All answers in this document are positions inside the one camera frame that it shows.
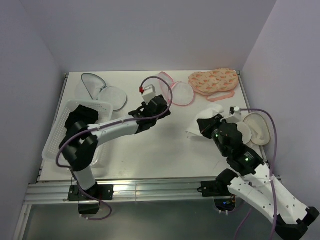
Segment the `white bra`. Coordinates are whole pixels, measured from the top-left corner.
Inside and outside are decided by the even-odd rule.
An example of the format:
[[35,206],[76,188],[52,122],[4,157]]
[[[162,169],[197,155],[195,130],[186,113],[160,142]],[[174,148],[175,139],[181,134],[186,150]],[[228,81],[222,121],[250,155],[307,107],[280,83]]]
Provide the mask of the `white bra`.
[[218,114],[224,112],[222,105],[217,103],[209,103],[204,110],[201,110],[190,122],[189,127],[186,129],[187,137],[202,137],[198,120],[210,120]]

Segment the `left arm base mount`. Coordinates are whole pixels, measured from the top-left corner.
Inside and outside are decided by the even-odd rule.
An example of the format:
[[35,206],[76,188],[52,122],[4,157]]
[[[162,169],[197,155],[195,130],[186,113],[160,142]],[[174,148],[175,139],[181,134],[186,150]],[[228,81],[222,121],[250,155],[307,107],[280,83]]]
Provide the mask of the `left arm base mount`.
[[82,203],[93,201],[92,197],[100,201],[111,201],[113,199],[114,186],[112,184],[96,184],[83,193],[78,185],[69,187],[67,200],[69,202],[78,202],[78,212],[81,215],[95,215],[101,208],[101,203]]

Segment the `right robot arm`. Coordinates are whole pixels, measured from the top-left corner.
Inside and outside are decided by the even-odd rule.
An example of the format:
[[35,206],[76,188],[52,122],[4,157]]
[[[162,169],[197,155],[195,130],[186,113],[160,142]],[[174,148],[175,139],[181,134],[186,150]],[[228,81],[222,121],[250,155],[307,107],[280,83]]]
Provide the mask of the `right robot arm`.
[[196,122],[230,166],[216,178],[217,191],[242,198],[272,223],[272,232],[283,240],[302,239],[319,211],[299,201],[274,177],[256,151],[243,143],[236,123],[228,123],[220,114]]

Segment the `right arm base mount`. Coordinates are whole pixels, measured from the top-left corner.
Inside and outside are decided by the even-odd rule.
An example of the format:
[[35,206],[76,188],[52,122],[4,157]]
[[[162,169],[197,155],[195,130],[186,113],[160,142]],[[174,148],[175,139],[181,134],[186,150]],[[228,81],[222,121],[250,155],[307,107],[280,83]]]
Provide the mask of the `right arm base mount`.
[[197,188],[197,192],[204,198],[212,197],[218,210],[232,211],[236,207],[236,197],[220,181],[202,181],[200,187]]

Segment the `pink trimmed mesh laundry bag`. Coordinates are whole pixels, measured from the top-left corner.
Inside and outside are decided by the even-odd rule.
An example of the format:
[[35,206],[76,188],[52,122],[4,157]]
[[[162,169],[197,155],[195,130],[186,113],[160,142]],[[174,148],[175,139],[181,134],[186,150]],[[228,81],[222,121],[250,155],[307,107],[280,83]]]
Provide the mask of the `pink trimmed mesh laundry bag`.
[[163,79],[170,86],[173,93],[173,100],[171,98],[170,90],[163,81],[153,77],[148,80],[148,83],[152,84],[155,87],[156,94],[162,95],[168,103],[172,102],[173,105],[180,107],[188,106],[193,103],[195,93],[188,83],[175,81],[169,74],[163,71],[155,76]]

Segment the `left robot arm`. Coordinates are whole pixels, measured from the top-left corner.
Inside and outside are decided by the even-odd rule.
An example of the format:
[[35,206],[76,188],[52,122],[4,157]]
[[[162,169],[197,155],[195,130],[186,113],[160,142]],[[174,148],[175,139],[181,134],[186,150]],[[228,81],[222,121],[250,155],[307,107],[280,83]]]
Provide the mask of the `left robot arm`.
[[89,125],[83,121],[76,122],[60,143],[56,165],[70,169],[77,181],[79,194],[86,200],[100,196],[99,185],[91,169],[96,149],[112,140],[149,130],[158,120],[171,114],[171,105],[158,95],[116,120]]

